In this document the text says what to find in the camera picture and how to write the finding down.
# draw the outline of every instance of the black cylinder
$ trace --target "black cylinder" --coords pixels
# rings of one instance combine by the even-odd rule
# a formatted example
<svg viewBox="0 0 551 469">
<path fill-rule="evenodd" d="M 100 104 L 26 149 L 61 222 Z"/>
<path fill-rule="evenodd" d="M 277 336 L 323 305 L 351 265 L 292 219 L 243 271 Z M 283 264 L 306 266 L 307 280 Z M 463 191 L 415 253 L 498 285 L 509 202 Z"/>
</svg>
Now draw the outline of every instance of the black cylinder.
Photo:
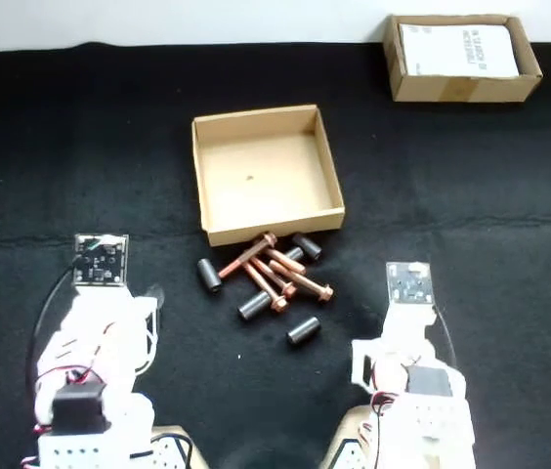
<svg viewBox="0 0 551 469">
<path fill-rule="evenodd" d="M 284 255 L 294 261 L 301 261 L 302 257 L 304 257 L 304 251 L 301 247 L 295 246 L 286 251 Z"/>
<path fill-rule="evenodd" d="M 197 273 L 202 283 L 209 291 L 214 293 L 220 290 L 221 279 L 208 259 L 200 259 L 199 262 L 197 262 Z"/>
<path fill-rule="evenodd" d="M 286 340 L 291 345 L 299 345 L 313 337 L 321 329 L 321 323 L 312 317 L 286 333 Z"/>
<path fill-rule="evenodd" d="M 313 261 L 316 261 L 321 255 L 321 248 L 318 244 L 312 241 L 309 237 L 301 233 L 293 236 L 293 242 L 304 250 L 304 253 Z"/>
<path fill-rule="evenodd" d="M 256 293 L 245 303 L 240 305 L 238 313 L 244 320 L 251 320 L 258 316 L 265 308 L 272 304 L 272 299 L 266 291 Z"/>
</svg>

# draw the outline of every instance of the screw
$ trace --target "screw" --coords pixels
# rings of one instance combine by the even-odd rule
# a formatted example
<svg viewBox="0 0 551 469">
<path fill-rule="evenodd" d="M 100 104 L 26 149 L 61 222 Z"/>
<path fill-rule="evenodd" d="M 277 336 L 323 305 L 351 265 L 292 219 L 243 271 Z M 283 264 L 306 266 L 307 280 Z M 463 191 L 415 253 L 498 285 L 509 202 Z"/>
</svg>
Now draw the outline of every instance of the screw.
<svg viewBox="0 0 551 469">
<path fill-rule="evenodd" d="M 273 233 L 264 233 L 262 239 L 257 241 L 252 247 L 249 249 L 246 249 L 240 256 L 238 256 L 235 260 L 230 262 L 226 267 L 224 267 L 221 271 L 219 271 L 219 278 L 225 278 L 229 276 L 232 272 L 234 272 L 236 269 L 238 269 L 240 266 L 243 265 L 243 263 L 249 261 L 252 257 L 254 257 L 256 254 L 260 253 L 263 249 L 265 249 L 268 246 L 275 246 L 276 245 L 276 235 Z"/>
<path fill-rule="evenodd" d="M 260 286 L 263 291 L 266 291 L 267 294 L 270 296 L 270 298 L 272 299 L 272 309 L 274 311 L 277 311 L 278 313 L 284 311 L 288 304 L 286 303 L 286 299 L 283 296 L 278 295 L 276 291 L 272 288 L 272 286 L 269 285 L 265 278 L 261 276 L 251 264 L 244 262 L 243 268 L 245 269 L 245 271 L 247 271 L 249 276 L 252 277 L 256 284 Z"/>
<path fill-rule="evenodd" d="M 272 269 L 267 264 L 265 264 L 257 257 L 252 257 L 250 261 L 258 268 L 259 271 L 263 273 L 265 277 L 268 277 L 273 283 L 275 283 L 282 289 L 282 295 L 284 295 L 288 299 L 291 299 L 293 297 L 293 295 L 297 291 L 297 288 L 295 288 L 295 285 L 293 285 L 292 281 L 283 280 L 274 271 L 272 271 Z"/>
<path fill-rule="evenodd" d="M 289 271 L 284 266 L 282 266 L 278 261 L 270 261 L 269 267 L 271 267 L 272 270 L 276 271 L 277 273 L 282 274 L 283 276 L 293 280 L 295 283 L 299 283 L 300 285 L 305 286 L 309 290 L 313 291 L 314 293 L 317 294 L 318 299 L 320 301 L 327 301 L 334 294 L 334 290 L 330 288 L 330 285 L 321 286 L 318 283 L 314 283 L 309 278 L 306 278 L 295 272 Z"/>
<path fill-rule="evenodd" d="M 306 273 L 306 268 L 302 264 L 292 260 L 289 257 L 286 257 L 281 252 L 271 248 L 266 249 L 265 252 L 269 257 L 279 262 L 282 266 L 286 267 L 286 269 L 288 269 L 289 271 L 294 272 L 295 274 L 299 274 L 300 276 Z"/>
</svg>

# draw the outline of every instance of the cardboard box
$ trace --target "cardboard box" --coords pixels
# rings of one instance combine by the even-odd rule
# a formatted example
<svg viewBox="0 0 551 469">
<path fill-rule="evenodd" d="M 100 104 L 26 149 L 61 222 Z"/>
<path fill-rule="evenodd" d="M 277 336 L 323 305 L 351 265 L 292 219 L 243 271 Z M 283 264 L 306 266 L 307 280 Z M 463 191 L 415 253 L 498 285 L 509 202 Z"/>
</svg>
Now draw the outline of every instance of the cardboard box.
<svg viewBox="0 0 551 469">
<path fill-rule="evenodd" d="M 193 160 L 212 246 L 338 229 L 345 204 L 315 105 L 197 117 Z"/>
<path fill-rule="evenodd" d="M 520 75 L 512 78 L 473 76 L 408 75 L 403 57 L 400 23 L 416 25 L 503 24 L 510 31 Z M 542 71 L 531 49 L 521 22 L 503 15 L 392 16 L 384 34 L 384 53 L 388 62 L 394 101 L 403 102 L 523 102 L 542 79 Z"/>
</svg>

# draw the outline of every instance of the white paper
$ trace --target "white paper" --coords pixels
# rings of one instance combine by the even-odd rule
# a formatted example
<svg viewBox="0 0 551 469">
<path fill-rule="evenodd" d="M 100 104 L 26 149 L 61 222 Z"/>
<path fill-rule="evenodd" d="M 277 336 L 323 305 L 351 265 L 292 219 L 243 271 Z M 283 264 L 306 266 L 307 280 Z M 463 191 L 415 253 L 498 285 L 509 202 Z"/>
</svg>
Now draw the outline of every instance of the white paper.
<svg viewBox="0 0 551 469">
<path fill-rule="evenodd" d="M 519 75 L 510 32 L 503 25 L 423 26 L 400 24 L 409 75 Z"/>
</svg>

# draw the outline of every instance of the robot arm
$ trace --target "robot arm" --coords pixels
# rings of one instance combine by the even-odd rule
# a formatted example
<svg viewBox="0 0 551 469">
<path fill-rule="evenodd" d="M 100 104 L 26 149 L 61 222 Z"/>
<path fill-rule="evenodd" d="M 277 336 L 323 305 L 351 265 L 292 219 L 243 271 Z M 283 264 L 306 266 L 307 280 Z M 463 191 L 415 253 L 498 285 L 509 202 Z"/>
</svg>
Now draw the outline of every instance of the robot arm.
<svg viewBox="0 0 551 469">
<path fill-rule="evenodd" d="M 154 410 L 133 387 L 155 357 L 162 289 L 155 285 L 140 297 L 128 290 L 127 235 L 79 234 L 75 251 L 71 270 L 77 295 L 32 379 L 38 457 L 21 465 L 154 467 L 160 456 L 154 454 L 156 439 L 151 438 Z M 175 434 L 163 438 L 170 437 L 189 448 L 186 452 L 177 445 L 178 457 L 165 454 L 164 460 L 184 467 L 191 460 L 192 442 Z M 32 465 L 37 459 L 38 466 Z"/>
<path fill-rule="evenodd" d="M 352 383 L 371 396 L 370 410 L 346 416 L 341 427 L 347 420 L 358 434 L 337 439 L 351 450 L 337 452 L 323 467 L 475 469 L 466 382 L 455 369 L 450 337 L 445 328 L 453 366 L 437 359 L 425 338 L 440 316 L 430 266 L 388 263 L 387 283 L 390 305 L 381 336 L 352 342 Z"/>
</svg>

